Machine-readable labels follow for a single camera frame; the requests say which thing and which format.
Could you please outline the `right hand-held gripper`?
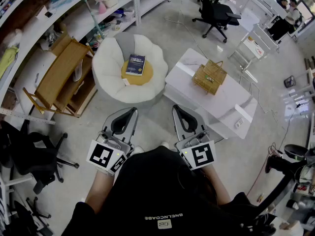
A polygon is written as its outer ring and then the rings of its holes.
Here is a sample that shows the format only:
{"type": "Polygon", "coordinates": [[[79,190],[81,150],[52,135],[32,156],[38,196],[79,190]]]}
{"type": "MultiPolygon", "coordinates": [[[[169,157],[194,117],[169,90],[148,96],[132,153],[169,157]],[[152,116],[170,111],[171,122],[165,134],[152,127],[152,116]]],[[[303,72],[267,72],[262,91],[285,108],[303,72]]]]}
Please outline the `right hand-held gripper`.
{"type": "Polygon", "coordinates": [[[179,142],[175,144],[180,157],[192,170],[213,164],[216,157],[214,140],[203,117],[189,107],[175,104],[172,108],[174,127],[179,142]]]}

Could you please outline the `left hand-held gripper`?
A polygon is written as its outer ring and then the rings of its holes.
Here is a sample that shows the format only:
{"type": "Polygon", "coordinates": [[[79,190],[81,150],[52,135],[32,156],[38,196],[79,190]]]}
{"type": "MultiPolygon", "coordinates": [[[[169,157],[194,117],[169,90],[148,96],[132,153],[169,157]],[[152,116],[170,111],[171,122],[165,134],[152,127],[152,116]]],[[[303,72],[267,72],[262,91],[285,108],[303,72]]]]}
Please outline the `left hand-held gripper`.
{"type": "Polygon", "coordinates": [[[98,170],[114,175],[134,150],[130,140],[137,121],[137,108],[125,108],[111,114],[98,137],[92,140],[86,161],[98,170]]]}

